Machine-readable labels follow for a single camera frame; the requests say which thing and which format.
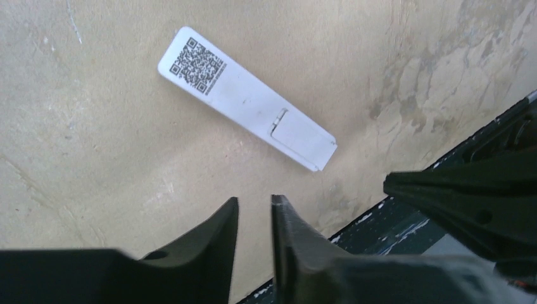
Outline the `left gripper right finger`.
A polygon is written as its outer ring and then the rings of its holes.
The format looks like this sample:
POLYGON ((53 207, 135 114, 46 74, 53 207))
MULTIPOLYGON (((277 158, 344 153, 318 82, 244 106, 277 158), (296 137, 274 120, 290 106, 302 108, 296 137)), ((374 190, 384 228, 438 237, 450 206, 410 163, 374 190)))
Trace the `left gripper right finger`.
POLYGON ((513 303, 500 277, 469 256, 353 255, 271 197, 276 303, 513 303))

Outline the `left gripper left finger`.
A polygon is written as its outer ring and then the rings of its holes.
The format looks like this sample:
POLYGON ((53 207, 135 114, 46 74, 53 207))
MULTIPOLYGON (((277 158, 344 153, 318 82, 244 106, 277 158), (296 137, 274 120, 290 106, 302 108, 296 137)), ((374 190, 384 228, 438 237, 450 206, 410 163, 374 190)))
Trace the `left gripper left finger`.
POLYGON ((3 250, 2 303, 227 303, 239 203, 136 260, 115 249, 3 250))

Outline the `white remote control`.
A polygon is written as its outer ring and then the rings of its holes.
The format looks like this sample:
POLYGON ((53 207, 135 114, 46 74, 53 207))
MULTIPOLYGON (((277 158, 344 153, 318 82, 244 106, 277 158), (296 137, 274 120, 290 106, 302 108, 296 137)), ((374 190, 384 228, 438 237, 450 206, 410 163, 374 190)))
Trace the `white remote control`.
POLYGON ((284 108, 309 117, 191 27, 179 29, 158 64, 158 72, 296 161, 271 138, 270 131, 284 108))

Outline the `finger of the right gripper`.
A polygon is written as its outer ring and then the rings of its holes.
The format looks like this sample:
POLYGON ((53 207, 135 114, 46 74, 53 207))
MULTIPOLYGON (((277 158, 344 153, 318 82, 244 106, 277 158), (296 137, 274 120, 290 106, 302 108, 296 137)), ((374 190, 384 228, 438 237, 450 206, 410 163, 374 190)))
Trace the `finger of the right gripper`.
POLYGON ((383 191, 418 209, 505 277, 536 277, 536 152, 421 172, 383 191))

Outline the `white battery cover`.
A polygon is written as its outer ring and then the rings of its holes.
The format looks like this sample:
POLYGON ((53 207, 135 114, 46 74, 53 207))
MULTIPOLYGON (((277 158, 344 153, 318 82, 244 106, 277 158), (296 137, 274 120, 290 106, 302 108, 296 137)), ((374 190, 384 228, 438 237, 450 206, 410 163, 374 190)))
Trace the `white battery cover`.
POLYGON ((335 138, 315 122, 285 108, 273 122, 270 136, 313 172, 323 170, 338 147, 335 138))

